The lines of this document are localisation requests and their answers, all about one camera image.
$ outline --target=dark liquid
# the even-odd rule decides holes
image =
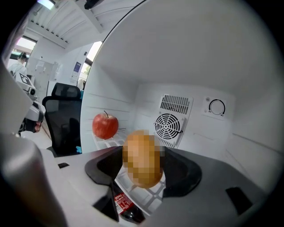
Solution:
[[[123,193],[123,191],[119,188],[119,186],[113,182],[114,187],[114,197],[116,195],[119,195]],[[131,207],[129,207],[127,210],[123,211],[119,214],[123,219],[129,222],[133,222],[135,224],[141,223],[145,220],[145,217],[143,215],[143,212],[134,204],[131,204]]]

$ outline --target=ventilation grille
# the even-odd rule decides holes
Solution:
[[[181,114],[187,114],[189,108],[189,99],[178,96],[165,95],[162,98],[160,108]]]
[[[164,113],[155,122],[156,133],[166,140],[174,139],[181,131],[179,120],[172,114]]]
[[[165,146],[165,147],[169,147],[169,148],[174,148],[174,145],[167,142],[167,141],[164,141],[162,140],[161,138],[155,136],[155,140],[159,141],[160,142],[160,146]]]

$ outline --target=white corrugated ceiling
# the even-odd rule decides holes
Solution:
[[[68,49],[102,41],[116,23],[142,0],[104,0],[85,10],[86,0],[58,0],[52,10],[37,5],[28,30]]]

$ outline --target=tree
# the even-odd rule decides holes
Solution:
[[[91,66],[88,65],[83,73],[88,75],[89,72],[90,72],[90,68],[91,68]]]

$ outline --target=apple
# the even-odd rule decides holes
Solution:
[[[104,113],[95,116],[92,124],[93,133],[101,139],[107,140],[113,137],[118,130],[118,120],[116,117]]]

